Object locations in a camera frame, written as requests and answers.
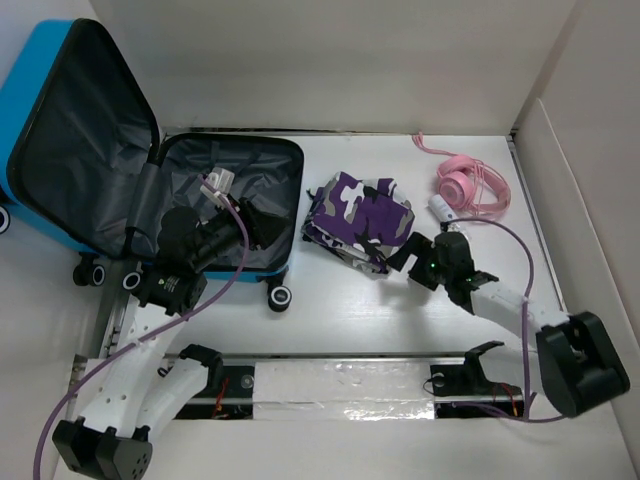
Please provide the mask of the white small bottle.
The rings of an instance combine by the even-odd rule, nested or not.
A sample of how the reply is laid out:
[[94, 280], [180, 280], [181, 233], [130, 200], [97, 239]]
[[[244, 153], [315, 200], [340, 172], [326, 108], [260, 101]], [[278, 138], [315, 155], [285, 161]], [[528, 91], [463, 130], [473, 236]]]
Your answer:
[[448, 222], [457, 218], [456, 213], [439, 194], [432, 196], [428, 200], [428, 207], [440, 222]]

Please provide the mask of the purple camouflage clothing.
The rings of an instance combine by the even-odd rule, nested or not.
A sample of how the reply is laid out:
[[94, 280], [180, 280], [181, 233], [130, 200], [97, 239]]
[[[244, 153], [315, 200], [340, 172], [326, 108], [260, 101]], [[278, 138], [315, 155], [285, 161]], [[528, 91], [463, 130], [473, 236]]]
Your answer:
[[415, 220], [394, 179], [360, 180], [340, 171], [309, 195], [304, 241], [366, 273], [389, 273], [387, 259], [406, 243]]

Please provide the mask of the pink headphones with cable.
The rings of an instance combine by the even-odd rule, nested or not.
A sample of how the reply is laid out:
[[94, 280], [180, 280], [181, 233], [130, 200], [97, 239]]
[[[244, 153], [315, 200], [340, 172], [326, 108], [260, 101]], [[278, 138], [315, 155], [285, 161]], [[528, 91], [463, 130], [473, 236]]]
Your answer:
[[424, 153], [446, 157], [436, 170], [437, 193], [450, 208], [484, 216], [500, 216], [509, 209], [511, 188], [496, 169], [468, 155], [429, 148], [421, 132], [412, 141]]

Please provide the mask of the blue kids suitcase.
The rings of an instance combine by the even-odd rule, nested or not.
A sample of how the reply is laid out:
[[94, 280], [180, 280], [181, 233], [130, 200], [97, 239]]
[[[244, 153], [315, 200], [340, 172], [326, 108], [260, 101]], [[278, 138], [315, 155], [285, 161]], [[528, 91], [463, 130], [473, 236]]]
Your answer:
[[[170, 209], [192, 207], [204, 220], [217, 213], [219, 201], [200, 191], [214, 167], [235, 174], [227, 195], [235, 200], [299, 206], [304, 154], [296, 143], [202, 132], [163, 137], [103, 25], [77, 19], [35, 26], [1, 88], [3, 229], [19, 218], [74, 249], [80, 262], [73, 281], [97, 287], [106, 278], [102, 258], [134, 260], [133, 271], [156, 259]], [[266, 270], [267, 256], [252, 253], [242, 279], [265, 283], [276, 312], [292, 300], [284, 285], [289, 257], [267, 282], [255, 275]]]

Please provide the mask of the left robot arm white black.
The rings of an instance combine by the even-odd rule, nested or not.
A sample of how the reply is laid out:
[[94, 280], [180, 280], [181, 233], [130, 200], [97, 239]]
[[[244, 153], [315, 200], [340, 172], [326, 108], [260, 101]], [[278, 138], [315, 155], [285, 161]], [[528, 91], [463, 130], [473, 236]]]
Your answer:
[[218, 201], [208, 220], [192, 207], [167, 211], [156, 259], [125, 277], [137, 302], [133, 316], [116, 352], [79, 382], [102, 378], [93, 399], [52, 435], [72, 472], [90, 479], [143, 478], [166, 425], [191, 398], [222, 387], [221, 353], [200, 344], [184, 347], [164, 375], [157, 371], [186, 322], [242, 281], [252, 253], [268, 258], [266, 270], [255, 273], [259, 281], [274, 282], [285, 270], [298, 202], [262, 205], [225, 195]]

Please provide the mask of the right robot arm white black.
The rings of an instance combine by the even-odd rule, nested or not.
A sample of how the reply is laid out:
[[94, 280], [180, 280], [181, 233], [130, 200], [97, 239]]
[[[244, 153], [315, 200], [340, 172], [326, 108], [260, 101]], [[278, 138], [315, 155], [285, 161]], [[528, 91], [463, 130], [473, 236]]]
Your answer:
[[534, 350], [538, 368], [530, 386], [562, 416], [575, 418], [630, 390], [629, 376], [597, 315], [540, 305], [476, 269], [467, 239], [456, 231], [433, 240], [415, 232], [386, 263], [400, 271], [410, 256], [416, 257], [411, 280], [430, 290], [443, 287], [453, 304], [519, 336], [524, 351]]

